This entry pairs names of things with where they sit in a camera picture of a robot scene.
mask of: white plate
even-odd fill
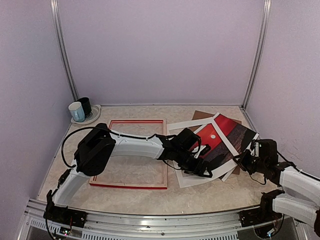
[[[85,118],[83,122],[75,121],[73,118],[71,118],[71,122],[73,124],[79,124],[79,125],[91,124],[100,117],[100,114],[101,114],[101,106],[98,104],[91,105],[91,113],[89,116]]]

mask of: mug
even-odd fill
[[[82,108],[81,102],[75,101],[68,107],[71,116],[76,122],[83,122],[85,120],[85,112]]]
[[[91,113],[91,104],[88,97],[82,97],[77,100],[81,103],[85,117],[88,117]]]

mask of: table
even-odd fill
[[[229,118],[240,120],[244,126],[249,127],[237,106],[203,105],[102,107],[100,118],[88,126],[107,123],[110,119],[166,119],[167,124],[177,123],[191,120],[195,110],[212,114],[219,112]],[[68,133],[81,127],[83,126],[73,123]],[[81,131],[67,141],[64,151],[69,164],[79,141],[89,131]],[[66,169],[59,151],[44,180],[38,200],[46,201],[47,192],[56,188],[58,178]],[[253,174],[252,177],[263,182],[263,176],[259,173]],[[277,188],[270,182],[260,185],[243,171],[240,175],[232,174],[226,182],[217,179],[193,187],[179,188],[175,170],[172,168],[168,168],[167,185],[167,190],[145,190],[84,184],[73,196],[69,206],[91,211],[138,215],[211,213],[257,205],[260,203],[262,192],[267,193]]]

